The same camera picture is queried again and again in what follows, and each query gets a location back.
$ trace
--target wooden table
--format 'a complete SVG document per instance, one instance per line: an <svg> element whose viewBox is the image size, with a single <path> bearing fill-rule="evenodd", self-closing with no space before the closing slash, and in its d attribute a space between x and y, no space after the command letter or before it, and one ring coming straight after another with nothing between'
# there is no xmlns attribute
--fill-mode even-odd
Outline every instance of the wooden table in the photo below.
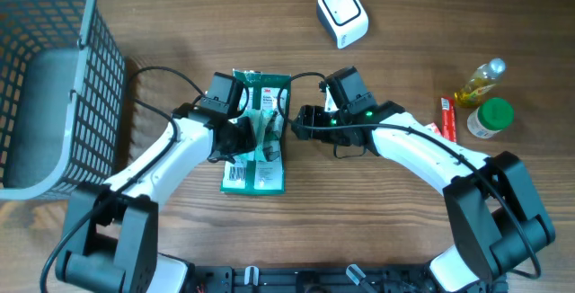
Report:
<svg viewBox="0 0 575 293"><path fill-rule="evenodd" d="M567 292L575 278L575 0L361 0L367 36L337 50L315 0L99 0L123 54L138 66L173 67L207 89L233 68L329 74L355 65L377 100L393 100L421 123L440 123L439 96L480 64L502 57L508 72L492 96L516 110L491 140L472 136L457 110L459 143L528 167L557 230L538 256L538 281L510 277L513 292ZM138 96L165 111L196 94L169 74L142 75ZM294 83L292 111L322 104L317 80ZM134 109L124 142L130 159L165 120ZM160 217L159 248L200 265L301 266L425 262L452 243L443 199L406 169L367 155L340 161L330 146L287 134L287 192L219 192L221 164L202 164ZM0 203L0 290L36 291L61 234L65 202ZM528 262L523 268L530 269ZM76 291L56 283L53 291Z"/></svg>

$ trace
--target gray plastic basket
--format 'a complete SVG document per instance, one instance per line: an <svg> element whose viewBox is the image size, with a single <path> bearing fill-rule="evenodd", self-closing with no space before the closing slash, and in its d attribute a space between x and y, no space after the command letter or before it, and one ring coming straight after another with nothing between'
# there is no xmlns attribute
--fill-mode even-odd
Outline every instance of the gray plastic basket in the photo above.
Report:
<svg viewBox="0 0 575 293"><path fill-rule="evenodd" d="M125 83L96 0L0 0L0 200L110 176Z"/></svg>

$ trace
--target bottle cap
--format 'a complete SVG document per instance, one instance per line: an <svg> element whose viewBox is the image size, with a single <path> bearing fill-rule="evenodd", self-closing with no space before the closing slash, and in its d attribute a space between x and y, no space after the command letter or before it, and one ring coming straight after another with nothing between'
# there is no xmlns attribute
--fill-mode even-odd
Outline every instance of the bottle cap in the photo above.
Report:
<svg viewBox="0 0 575 293"><path fill-rule="evenodd" d="M505 68L506 68L505 62L501 58L492 59L491 62L489 62L489 65L487 67L490 71L489 76L491 78L497 77L497 76L503 74L503 72L505 72Z"/></svg>
<svg viewBox="0 0 575 293"><path fill-rule="evenodd" d="M485 102L477 112L481 124L493 131L503 130L513 122L513 107L501 98L492 98Z"/></svg>

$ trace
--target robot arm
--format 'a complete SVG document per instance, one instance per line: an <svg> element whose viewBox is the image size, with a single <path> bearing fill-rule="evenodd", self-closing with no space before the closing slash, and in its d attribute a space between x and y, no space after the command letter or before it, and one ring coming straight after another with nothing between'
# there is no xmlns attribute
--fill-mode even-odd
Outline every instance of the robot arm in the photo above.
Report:
<svg viewBox="0 0 575 293"><path fill-rule="evenodd" d="M147 290L196 293L203 283L207 283L210 292L329 291L323 290L323 286L349 293L419 292L420 289L405 284L402 278L404 274L412 273L412 278L421 281L429 292L466 292L479 280L482 282L479 287L481 291L487 288L485 283L491 284L529 258L529 253L518 231L509 222L508 215L502 209L490 213L485 204L490 193L476 179L477 175L429 139L418 136L418 132L464 156L479 170L478 173L493 181L496 191L505 196L506 204L510 206L511 213L519 221L535 252L555 238L551 219L526 168L517 157L506 152L496 157L473 152L426 130L404 108L393 102L376 105L373 95L365 89L352 67L336 72L327 80L332 99L340 109L325 111L322 107L304 106L292 130L300 139L315 138L342 146L366 147L375 155L394 160L417 174L443 194L456 243L454 246L430 263L401 269L395 272L396 275L393 275L393 269L362 271L355 264L344 271L260 271L253 266L245 271L227 267L215 270L158 255L158 210L181 180L205 159L232 159L233 155L255 148L249 120L238 119L235 125L228 121L238 106L242 88L240 85L227 87L230 79L233 78L216 75L208 98L200 108L184 104L174 111L173 118L178 129L174 146L139 177L138 183L124 190L104 214L91 219L66 244L57 258L56 274L59 280L84 289L116 292ZM333 126L334 121L340 126L364 124L367 127L325 128ZM400 129L374 127L379 123L400 126ZM322 128L310 129L305 126ZM78 186L69 201L64 232L99 201L138 174L172 136L172 129L167 129L134 164L107 180L110 187L93 184ZM122 224L118 239L96 232L96 225L107 226L112 221ZM225 276L213 278L215 273ZM399 278L388 278L388 273ZM244 281L238 280L238 277L243 277ZM258 286L259 278L266 279L262 290Z"/></svg>
<svg viewBox="0 0 575 293"><path fill-rule="evenodd" d="M427 130L393 102L377 105L355 67L333 73L320 88L328 93L328 109L302 107L292 124L298 138L365 147L408 168L444 196L455 245L429 265L434 281L443 290L459 291L478 280L492 283L530 258L530 253L508 212L499 208L490 213L485 201L493 193L461 164L460 157L450 155L438 144L464 157L491 181L491 187L504 197L504 204L525 232L533 252L554 241L551 219L516 156L504 152L489 157L471 151ZM380 124L399 128L378 128Z"/></svg>
<svg viewBox="0 0 575 293"><path fill-rule="evenodd" d="M109 186L78 185L68 203L63 233L131 178L138 178L121 194L114 193L113 203L67 242L57 257L59 280L98 292L181 291L190 267L157 253L158 211L199 163L233 161L234 155L253 151L256 142L249 118L229 121L241 114L237 108L242 90L243 83L216 73L200 107L185 103L173 111L175 140L149 169L141 173L171 143L173 126L134 163L106 180ZM97 232L97 225L112 222L121 224L118 238Z"/></svg>
<svg viewBox="0 0 575 293"><path fill-rule="evenodd" d="M178 126L178 135L172 150L147 171L137 184L123 191L123 194L132 198L145 195L151 201L156 202L159 209L162 209L186 175L196 165L208 159L212 152L214 130L188 118L174 121ZM168 126L163 135L143 155L104 183L110 184L110 189L116 191L154 159L165 148L172 136L173 128Z"/></svg>

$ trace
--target product packaging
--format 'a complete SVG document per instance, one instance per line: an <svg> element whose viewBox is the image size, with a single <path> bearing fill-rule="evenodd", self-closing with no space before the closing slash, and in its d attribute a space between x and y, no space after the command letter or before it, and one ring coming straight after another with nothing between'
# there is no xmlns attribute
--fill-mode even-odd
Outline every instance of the product packaging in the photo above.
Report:
<svg viewBox="0 0 575 293"><path fill-rule="evenodd" d="M441 130L439 130L438 125L435 124L435 122L431 122L429 125L425 126L425 129L433 131L433 133L438 136L442 136Z"/></svg>
<svg viewBox="0 0 575 293"><path fill-rule="evenodd" d="M456 136L456 108L453 99L441 98L441 119L443 123L443 138L457 143Z"/></svg>
<svg viewBox="0 0 575 293"><path fill-rule="evenodd" d="M234 77L243 81L250 92L243 117L250 118L257 140L254 151L235 156L235 164L226 162L221 191L246 195L277 195L285 192L282 153L285 153L286 122L278 111L279 88L290 75L273 75L234 70ZM281 95L281 108L289 112L288 86ZM246 101L245 91L240 105Z"/></svg>

